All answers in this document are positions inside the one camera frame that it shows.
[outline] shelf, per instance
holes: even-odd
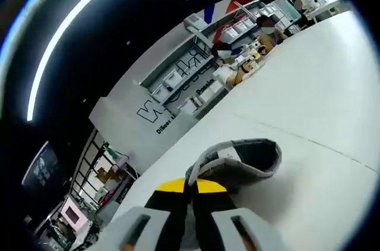
[[[209,56],[202,64],[201,66],[197,67],[196,70],[194,71],[191,71],[189,75],[187,75],[184,79],[182,79],[182,81],[175,87],[173,88],[173,91],[170,92],[170,94],[160,102],[160,104],[165,104],[171,97],[173,97],[177,92],[178,90],[183,86],[185,85],[190,79],[191,77],[193,77],[200,69],[202,69],[206,64],[209,63],[209,61],[211,61],[212,59],[214,59],[214,56],[211,55]]]
[[[257,28],[257,24],[254,24],[253,27],[250,27],[249,29],[247,29],[246,31],[243,31],[242,33],[239,33],[239,35],[237,37],[234,37],[233,39],[231,39],[229,42],[227,42],[229,45],[234,43],[235,41],[237,41],[239,38],[241,38],[242,36],[244,36],[246,33],[248,33],[250,30],[253,30]]]
[[[177,59],[179,59],[183,54],[185,54],[194,44],[193,38],[194,34],[190,34],[183,42],[177,45],[172,51],[170,51],[161,63],[149,73],[148,76],[141,82],[145,88],[148,88],[158,77],[170,67]]]
[[[251,1],[244,5],[244,8],[246,9],[252,9],[253,7],[257,7],[261,2],[259,0]],[[219,20],[207,25],[206,27],[202,28],[200,32],[204,34],[205,36],[211,35],[213,32],[215,32],[218,28],[223,26],[224,24],[227,24],[229,21],[232,21],[235,17],[235,15],[241,15],[244,14],[244,11],[240,8],[234,9],[233,11],[228,12],[224,16],[222,16]]]

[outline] storage bin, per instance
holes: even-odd
[[[275,24],[275,27],[277,27],[277,29],[281,31],[285,29],[285,25],[282,21],[279,21],[277,24]]]
[[[269,14],[273,14],[273,13],[274,13],[274,11],[273,11],[271,5],[267,5],[267,6],[265,7],[265,9],[267,10],[267,12],[268,12]]]
[[[277,11],[277,7],[275,5],[269,5],[269,7],[272,9],[272,12]]]
[[[191,115],[196,109],[196,105],[190,100],[190,98],[187,98],[182,104],[180,104],[177,108],[181,112],[187,113]]]
[[[202,30],[207,26],[207,23],[197,14],[191,14],[189,17],[185,18],[184,23],[186,27],[193,26],[197,30]]]
[[[260,11],[261,11],[261,13],[262,13],[263,15],[269,15],[267,9],[265,9],[265,8],[264,8],[264,9],[261,9]]]
[[[244,18],[242,20],[242,22],[244,23],[244,25],[247,27],[247,28],[251,28],[251,27],[254,27],[255,24],[249,19],[249,18]]]
[[[204,103],[206,103],[208,100],[210,100],[214,96],[214,94],[215,93],[212,91],[212,89],[207,88],[206,90],[204,90],[202,94],[199,95],[199,97]]]
[[[247,31],[247,27],[242,21],[238,21],[236,24],[233,25],[233,29],[236,30],[238,33],[243,33]]]
[[[236,32],[236,30],[233,29],[233,27],[229,27],[221,33],[220,41],[221,42],[229,42],[235,37],[237,37],[239,34]]]
[[[254,17],[257,19],[258,17],[261,17],[261,14],[259,12],[254,12],[253,13]]]
[[[173,69],[165,78],[164,83],[171,86],[173,89],[177,87],[179,83],[182,81],[181,75],[177,72],[176,69]]]
[[[169,94],[170,92],[168,89],[163,84],[161,84],[157,87],[157,89],[153,91],[152,96],[161,103],[168,97]]]
[[[221,82],[219,82],[218,80],[216,80],[216,81],[210,86],[210,89],[211,89],[211,91],[213,91],[214,93],[217,93],[218,90],[220,90],[222,87],[223,87],[223,84],[222,84]]]

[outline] ceiling light strip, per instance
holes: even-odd
[[[2,114],[2,104],[4,102],[5,81],[12,58],[20,44],[25,29],[43,1],[44,0],[28,0],[11,24],[7,36],[4,38],[0,51],[0,115]]]
[[[28,104],[28,112],[27,112],[27,120],[31,121],[33,119],[34,106],[36,104],[37,91],[41,82],[43,71],[48,64],[49,58],[56,47],[59,39],[65,33],[65,30],[74,20],[74,18],[82,11],[82,9],[90,2],[91,0],[81,0],[67,15],[67,17],[63,20],[61,25],[58,27],[57,31],[53,35],[51,41],[49,42],[42,58],[40,64],[38,66],[36,76],[34,77],[33,85],[31,87],[29,104]]]

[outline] desk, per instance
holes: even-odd
[[[306,15],[306,17],[309,20],[313,19],[314,22],[317,23],[317,20],[316,20],[317,15],[322,14],[323,12],[328,11],[329,9],[335,8],[340,3],[341,3],[341,0],[328,0],[326,4],[318,7],[314,11],[308,13]]]
[[[74,250],[75,248],[78,248],[81,246],[88,236],[88,233],[90,232],[91,227],[93,226],[93,221],[87,221],[81,229],[77,232],[77,238],[75,239],[75,242],[71,245],[70,250]]]
[[[113,219],[145,205],[160,183],[184,177],[209,146],[269,138],[282,149],[281,166],[272,178],[243,188],[236,204],[271,223],[290,250],[339,250],[365,215],[378,180],[378,72],[352,12],[301,31],[157,160]]]

